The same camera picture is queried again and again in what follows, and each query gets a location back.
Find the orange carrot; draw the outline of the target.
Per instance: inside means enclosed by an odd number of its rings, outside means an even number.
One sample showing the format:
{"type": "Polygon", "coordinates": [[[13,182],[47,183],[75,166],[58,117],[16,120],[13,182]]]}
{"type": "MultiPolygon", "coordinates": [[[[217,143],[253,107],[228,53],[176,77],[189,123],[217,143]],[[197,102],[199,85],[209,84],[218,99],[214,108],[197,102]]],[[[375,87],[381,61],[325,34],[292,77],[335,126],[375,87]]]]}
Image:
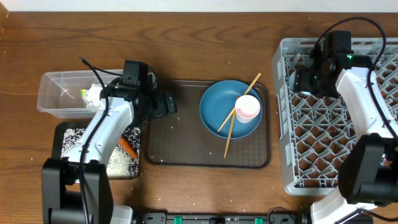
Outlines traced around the orange carrot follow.
{"type": "Polygon", "coordinates": [[[138,159],[137,153],[124,136],[119,138],[118,145],[123,148],[133,159],[138,159]]]}

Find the foil yellow snack wrapper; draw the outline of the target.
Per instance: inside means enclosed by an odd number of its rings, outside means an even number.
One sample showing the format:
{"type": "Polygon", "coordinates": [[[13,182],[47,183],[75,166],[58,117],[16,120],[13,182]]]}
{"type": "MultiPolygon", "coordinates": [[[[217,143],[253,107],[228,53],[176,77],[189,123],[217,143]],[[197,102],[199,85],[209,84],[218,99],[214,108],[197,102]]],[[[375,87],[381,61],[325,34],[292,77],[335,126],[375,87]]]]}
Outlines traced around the foil yellow snack wrapper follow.
{"type": "Polygon", "coordinates": [[[82,98],[82,99],[85,99],[85,97],[86,97],[86,96],[85,96],[86,91],[87,91],[87,90],[81,90],[81,98],[82,98]]]}

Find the white napkin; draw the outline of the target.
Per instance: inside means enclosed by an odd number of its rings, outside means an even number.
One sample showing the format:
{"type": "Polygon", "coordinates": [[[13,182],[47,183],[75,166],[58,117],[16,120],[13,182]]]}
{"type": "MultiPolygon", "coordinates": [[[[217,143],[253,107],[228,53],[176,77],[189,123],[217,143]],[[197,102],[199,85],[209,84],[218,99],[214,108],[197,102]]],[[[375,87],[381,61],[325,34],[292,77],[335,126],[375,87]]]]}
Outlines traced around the white napkin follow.
{"type": "Polygon", "coordinates": [[[83,99],[87,108],[97,108],[100,104],[100,93],[102,91],[100,84],[92,84],[91,87],[86,91],[85,99],[83,99]]]}

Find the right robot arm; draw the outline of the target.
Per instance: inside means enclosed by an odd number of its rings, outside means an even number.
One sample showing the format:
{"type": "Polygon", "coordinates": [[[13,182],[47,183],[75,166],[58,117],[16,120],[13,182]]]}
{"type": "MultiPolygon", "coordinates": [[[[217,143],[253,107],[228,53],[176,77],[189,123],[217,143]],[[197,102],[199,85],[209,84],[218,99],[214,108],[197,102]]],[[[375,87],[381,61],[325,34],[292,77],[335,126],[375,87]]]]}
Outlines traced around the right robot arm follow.
{"type": "Polygon", "coordinates": [[[397,202],[397,122],[376,83],[374,63],[365,55],[310,55],[308,68],[289,80],[294,92],[341,96],[356,144],[338,171],[338,186],[310,207],[310,223],[344,223],[360,213],[397,202]]]}

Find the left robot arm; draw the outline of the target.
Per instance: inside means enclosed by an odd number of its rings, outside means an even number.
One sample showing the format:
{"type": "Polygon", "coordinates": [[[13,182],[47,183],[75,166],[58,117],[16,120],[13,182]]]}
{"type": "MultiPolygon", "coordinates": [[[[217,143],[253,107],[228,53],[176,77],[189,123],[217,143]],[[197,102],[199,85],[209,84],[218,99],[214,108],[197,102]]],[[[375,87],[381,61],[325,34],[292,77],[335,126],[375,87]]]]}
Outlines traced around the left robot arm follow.
{"type": "Polygon", "coordinates": [[[115,78],[98,96],[99,108],[81,138],[42,167],[44,223],[134,223],[131,207],[114,204],[106,169],[128,126],[176,113],[174,94],[155,82],[115,78]]]}

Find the white pink cup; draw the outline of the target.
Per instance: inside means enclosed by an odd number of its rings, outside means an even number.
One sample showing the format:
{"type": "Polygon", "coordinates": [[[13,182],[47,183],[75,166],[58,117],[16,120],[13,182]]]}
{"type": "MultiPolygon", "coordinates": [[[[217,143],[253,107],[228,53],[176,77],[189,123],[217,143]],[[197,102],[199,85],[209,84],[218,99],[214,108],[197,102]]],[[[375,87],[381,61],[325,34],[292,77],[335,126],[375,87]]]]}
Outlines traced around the white pink cup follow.
{"type": "Polygon", "coordinates": [[[234,108],[240,123],[250,123],[260,113],[261,104],[255,96],[243,95],[236,100],[234,108]]]}

